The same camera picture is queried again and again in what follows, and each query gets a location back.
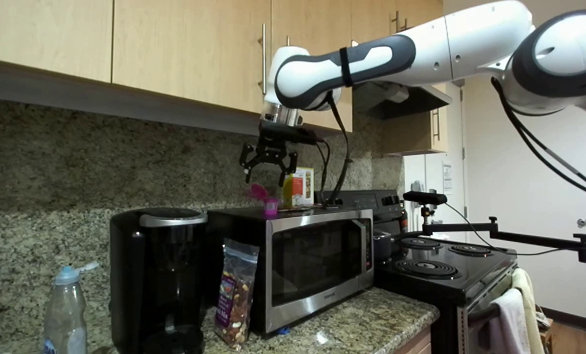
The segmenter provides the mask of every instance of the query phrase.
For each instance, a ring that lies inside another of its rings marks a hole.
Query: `stainless steel microwave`
[[[371,210],[209,211],[206,296],[216,303],[224,238],[259,246],[250,329],[269,333],[290,325],[372,286],[372,227]]]

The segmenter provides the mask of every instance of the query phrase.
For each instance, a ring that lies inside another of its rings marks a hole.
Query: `bag of nuts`
[[[248,337],[258,246],[225,239],[219,303],[214,316],[217,334],[239,351]]]

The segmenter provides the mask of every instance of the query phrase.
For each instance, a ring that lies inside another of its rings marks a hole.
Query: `microwave handle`
[[[365,271],[367,268],[365,264],[367,261],[367,226],[358,220],[352,220],[352,222],[361,230],[361,271]]]

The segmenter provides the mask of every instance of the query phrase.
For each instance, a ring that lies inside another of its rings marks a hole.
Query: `small box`
[[[311,206],[315,203],[315,170],[298,167],[284,181],[284,206]]]

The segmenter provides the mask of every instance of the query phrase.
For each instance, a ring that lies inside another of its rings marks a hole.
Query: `plastic bottle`
[[[44,354],[87,354],[86,300],[79,280],[79,270],[69,266],[55,277],[44,318]]]

